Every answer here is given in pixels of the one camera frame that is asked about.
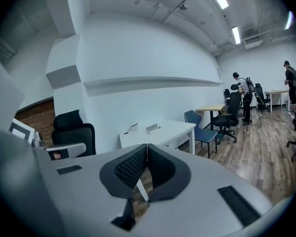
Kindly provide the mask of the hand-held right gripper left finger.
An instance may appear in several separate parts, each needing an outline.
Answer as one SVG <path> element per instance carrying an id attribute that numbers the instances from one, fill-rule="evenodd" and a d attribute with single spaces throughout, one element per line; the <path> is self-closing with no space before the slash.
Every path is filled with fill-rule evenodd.
<path id="1" fill-rule="evenodd" d="M 112 196 L 131 198 L 146 167 L 147 144 L 141 144 L 104 164 L 100 170 L 100 180 Z"/>

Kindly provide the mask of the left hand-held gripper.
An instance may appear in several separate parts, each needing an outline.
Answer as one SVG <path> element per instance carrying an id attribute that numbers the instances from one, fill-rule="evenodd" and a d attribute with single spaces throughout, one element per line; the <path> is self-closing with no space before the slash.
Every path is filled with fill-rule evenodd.
<path id="1" fill-rule="evenodd" d="M 47 148 L 42 140 L 42 135 L 30 126 L 13 119 L 9 131 L 15 136 L 27 141 L 32 147 L 48 152 L 52 160 L 75 158 L 86 151 L 84 143 L 56 145 Z"/>

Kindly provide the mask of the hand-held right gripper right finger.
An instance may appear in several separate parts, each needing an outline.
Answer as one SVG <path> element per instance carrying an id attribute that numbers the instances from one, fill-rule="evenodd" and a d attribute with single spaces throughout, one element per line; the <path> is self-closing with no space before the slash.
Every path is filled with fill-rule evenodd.
<path id="1" fill-rule="evenodd" d="M 191 180 L 189 166 L 177 157 L 148 144 L 148 169 L 152 178 L 150 202 L 176 198 L 188 186 Z"/>

